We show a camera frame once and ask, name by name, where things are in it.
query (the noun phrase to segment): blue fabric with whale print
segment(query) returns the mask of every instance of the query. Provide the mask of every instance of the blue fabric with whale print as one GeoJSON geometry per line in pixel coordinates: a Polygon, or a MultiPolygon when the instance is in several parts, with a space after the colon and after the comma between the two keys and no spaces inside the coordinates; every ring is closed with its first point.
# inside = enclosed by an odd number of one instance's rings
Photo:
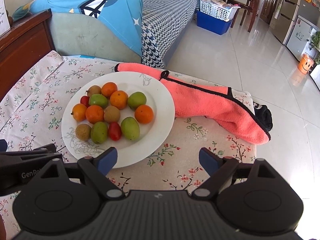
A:
{"type": "Polygon", "coordinates": [[[126,46],[142,56],[142,0],[34,0],[18,8],[12,17],[17,21],[47,9],[57,13],[79,13],[95,17],[126,46]]]}

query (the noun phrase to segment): white paper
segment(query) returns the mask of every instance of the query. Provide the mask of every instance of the white paper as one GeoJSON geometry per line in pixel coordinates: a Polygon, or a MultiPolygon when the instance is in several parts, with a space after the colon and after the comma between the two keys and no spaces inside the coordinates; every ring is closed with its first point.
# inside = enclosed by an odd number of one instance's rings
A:
{"type": "Polygon", "coordinates": [[[4,0],[0,0],[0,36],[8,30],[10,30],[10,25],[4,7],[4,0]]]}

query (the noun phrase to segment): small orange fruit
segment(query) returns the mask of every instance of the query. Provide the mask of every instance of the small orange fruit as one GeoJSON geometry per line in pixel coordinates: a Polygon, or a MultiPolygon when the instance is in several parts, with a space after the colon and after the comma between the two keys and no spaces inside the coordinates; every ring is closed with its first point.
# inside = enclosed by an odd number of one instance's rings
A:
{"type": "Polygon", "coordinates": [[[124,109],[127,106],[128,95],[126,92],[122,90],[118,90],[113,92],[110,96],[110,104],[115,106],[119,110],[124,109]]]}
{"type": "Polygon", "coordinates": [[[116,92],[118,87],[113,82],[108,82],[103,85],[101,88],[101,94],[104,95],[106,98],[110,98],[113,92],[116,92]]]}
{"type": "Polygon", "coordinates": [[[138,106],[134,112],[134,117],[139,123],[150,123],[153,119],[153,110],[147,105],[138,106]]]}
{"type": "Polygon", "coordinates": [[[101,106],[92,105],[89,106],[85,112],[85,117],[89,123],[95,124],[96,122],[103,122],[104,111],[101,106]]]}
{"type": "Polygon", "coordinates": [[[87,110],[87,107],[84,104],[76,104],[72,108],[72,117],[77,121],[77,122],[82,122],[85,120],[85,112],[87,110]]]}

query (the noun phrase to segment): red cherry tomato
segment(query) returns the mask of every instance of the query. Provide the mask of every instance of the red cherry tomato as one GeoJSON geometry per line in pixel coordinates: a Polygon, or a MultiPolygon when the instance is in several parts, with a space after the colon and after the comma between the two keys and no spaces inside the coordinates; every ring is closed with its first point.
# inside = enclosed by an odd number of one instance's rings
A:
{"type": "Polygon", "coordinates": [[[108,128],[108,135],[111,140],[117,141],[121,138],[122,132],[120,125],[117,122],[112,122],[108,128]]]}
{"type": "Polygon", "coordinates": [[[90,105],[89,105],[89,97],[87,97],[87,96],[81,97],[80,103],[81,103],[81,104],[84,104],[84,105],[88,108],[88,107],[90,106],[90,105]]]}

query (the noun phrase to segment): plate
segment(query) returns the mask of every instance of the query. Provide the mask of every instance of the plate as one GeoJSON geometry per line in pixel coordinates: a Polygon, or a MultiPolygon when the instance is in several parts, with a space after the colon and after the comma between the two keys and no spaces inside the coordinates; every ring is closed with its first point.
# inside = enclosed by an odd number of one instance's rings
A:
{"type": "MultiPolygon", "coordinates": [[[[128,116],[134,117],[134,111],[128,106],[120,113],[119,124],[128,116]]],[[[161,82],[137,72],[114,72],[87,83],[71,98],[62,117],[62,138],[68,151],[77,159],[85,156],[97,157],[109,147],[115,147],[118,151],[118,161],[114,168],[121,168],[143,160],[161,146],[172,128],[174,114],[171,94],[161,82]],[[91,140],[85,142],[76,137],[76,127],[80,122],[71,116],[73,106],[80,102],[80,98],[86,95],[86,91],[91,86],[102,87],[107,82],[116,83],[118,90],[125,91],[128,96],[137,91],[146,95],[146,104],[153,109],[154,119],[149,124],[139,124],[140,137],[138,140],[129,141],[122,136],[116,142],[108,138],[103,144],[94,144],[91,140]]],[[[87,123],[92,127],[87,120],[81,123],[87,123]]]]}

